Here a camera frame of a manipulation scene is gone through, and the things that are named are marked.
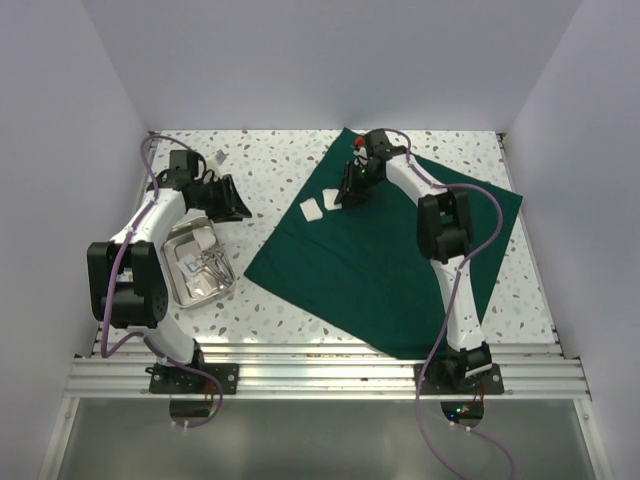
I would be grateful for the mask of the white gauze pad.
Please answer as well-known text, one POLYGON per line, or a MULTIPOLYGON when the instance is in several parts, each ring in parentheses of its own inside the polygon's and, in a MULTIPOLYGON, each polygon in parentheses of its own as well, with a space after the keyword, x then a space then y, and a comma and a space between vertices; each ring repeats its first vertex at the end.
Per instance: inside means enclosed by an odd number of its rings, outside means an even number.
POLYGON ((327 211, 339 210, 342 208, 342 204, 337 200, 339 194, 338 189, 324 189, 322 193, 324 208, 327 211))
POLYGON ((194 230, 193 237, 201 250, 206 250, 211 246, 211 238, 206 229, 194 230))
POLYGON ((299 207, 307 222, 318 221, 323 217, 323 212, 314 198, 301 202, 299 207))
POLYGON ((201 250, 207 250, 213 248, 217 242, 216 236, 213 230, 208 227, 201 227, 194 229, 193 237, 201 250))

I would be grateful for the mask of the steel scissors medium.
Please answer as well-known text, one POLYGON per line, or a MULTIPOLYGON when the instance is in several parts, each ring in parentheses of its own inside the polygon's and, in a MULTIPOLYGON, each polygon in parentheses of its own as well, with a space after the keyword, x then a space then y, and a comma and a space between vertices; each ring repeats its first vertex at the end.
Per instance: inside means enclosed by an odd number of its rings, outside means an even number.
POLYGON ((208 261, 209 269, 216 279, 227 287, 230 287, 235 279, 235 275, 230 267, 230 264, 217 251, 213 251, 208 261))

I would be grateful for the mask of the stainless steel instrument tray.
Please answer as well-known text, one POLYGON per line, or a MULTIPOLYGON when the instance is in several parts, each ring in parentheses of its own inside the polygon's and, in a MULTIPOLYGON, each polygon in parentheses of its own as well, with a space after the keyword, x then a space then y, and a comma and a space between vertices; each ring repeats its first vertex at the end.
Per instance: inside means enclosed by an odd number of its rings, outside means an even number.
POLYGON ((228 294, 232 290, 235 279, 233 284, 230 287, 227 287, 224 284, 220 283, 209 269, 208 261, 210 260, 210 256, 213 251, 217 251, 221 255, 223 255, 230 264, 230 261, 219 240, 219 237, 215 232, 213 222, 204 215, 194 217, 188 221, 177 224, 169 232, 169 235, 162 247, 161 254, 163 262, 169 271, 169 283, 174 300, 180 308, 191 309, 199 307, 216 297, 221 297, 228 294), (201 250, 196 243, 192 232, 194 229, 198 229, 201 227, 208 227, 213 230, 213 233, 215 234, 217 239, 217 242, 213 248, 201 250), (186 278, 178 267, 178 260, 188 254, 200 256, 206 262, 206 267, 194 277, 207 278, 211 285, 214 285, 214 282, 217 281, 220 289, 220 292, 217 295, 210 298, 205 298, 204 300, 195 300, 189 296, 185 283, 191 278, 186 278))

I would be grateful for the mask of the white sterile packet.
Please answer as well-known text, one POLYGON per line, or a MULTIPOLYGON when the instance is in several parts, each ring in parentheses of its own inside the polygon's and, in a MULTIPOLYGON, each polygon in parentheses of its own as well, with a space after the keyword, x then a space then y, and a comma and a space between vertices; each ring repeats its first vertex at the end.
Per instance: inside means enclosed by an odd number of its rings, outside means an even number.
POLYGON ((192 278, 206 267, 206 262, 200 256, 188 254, 178 260, 178 267, 186 278, 192 278))

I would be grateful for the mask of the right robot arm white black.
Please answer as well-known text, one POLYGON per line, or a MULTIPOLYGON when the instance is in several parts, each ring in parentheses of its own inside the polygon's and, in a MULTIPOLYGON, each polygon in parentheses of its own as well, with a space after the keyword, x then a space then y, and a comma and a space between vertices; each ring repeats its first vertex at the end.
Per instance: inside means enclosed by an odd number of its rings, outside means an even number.
POLYGON ((392 144, 384 129, 358 136, 353 155, 334 203, 344 208, 361 204, 373 186, 387 181, 415 204, 418 248, 430 261, 446 307, 445 379, 454 391, 468 392, 492 367, 471 283, 475 250, 469 192, 475 190, 491 202, 496 199, 480 187, 436 179, 411 154, 409 144, 392 144))

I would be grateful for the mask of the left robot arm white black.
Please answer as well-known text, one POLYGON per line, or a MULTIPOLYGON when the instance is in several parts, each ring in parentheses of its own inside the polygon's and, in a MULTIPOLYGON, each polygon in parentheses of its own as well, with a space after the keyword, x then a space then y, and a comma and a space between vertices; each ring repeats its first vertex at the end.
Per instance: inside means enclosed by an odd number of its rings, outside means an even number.
POLYGON ((170 292, 171 272, 161 258, 173 227, 191 210, 215 223, 237 222, 252 214, 229 174, 202 170, 200 154, 173 150, 167 169, 152 174, 139 209, 126 226, 87 250, 92 313, 102 324, 100 354, 114 355, 126 342, 145 344, 185 392, 201 390, 208 379, 198 342, 178 325, 170 292))

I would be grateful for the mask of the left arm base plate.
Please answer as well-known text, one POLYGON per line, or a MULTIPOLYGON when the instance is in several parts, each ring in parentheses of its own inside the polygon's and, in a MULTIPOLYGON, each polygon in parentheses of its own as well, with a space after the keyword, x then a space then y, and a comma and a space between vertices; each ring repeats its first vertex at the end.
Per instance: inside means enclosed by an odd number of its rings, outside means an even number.
MULTIPOLYGON (((234 395, 240 378, 240 366, 236 363, 207 363, 202 371, 216 378, 224 395, 234 395)), ((150 375, 149 392, 166 395, 196 395, 205 393, 208 379, 200 374, 189 373, 175 366, 154 364, 145 372, 150 375)))

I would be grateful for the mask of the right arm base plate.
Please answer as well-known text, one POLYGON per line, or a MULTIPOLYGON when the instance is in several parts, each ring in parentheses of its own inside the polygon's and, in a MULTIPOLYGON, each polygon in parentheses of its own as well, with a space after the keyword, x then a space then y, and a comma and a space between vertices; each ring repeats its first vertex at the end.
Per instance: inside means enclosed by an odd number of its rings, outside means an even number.
POLYGON ((490 370, 469 377, 454 373, 446 366, 445 360, 435 360, 429 365, 425 374, 421 375, 423 366, 423 362, 413 365, 415 385, 422 380, 421 395, 473 395, 476 393, 502 395, 505 393, 500 366, 496 363, 491 365, 490 370))

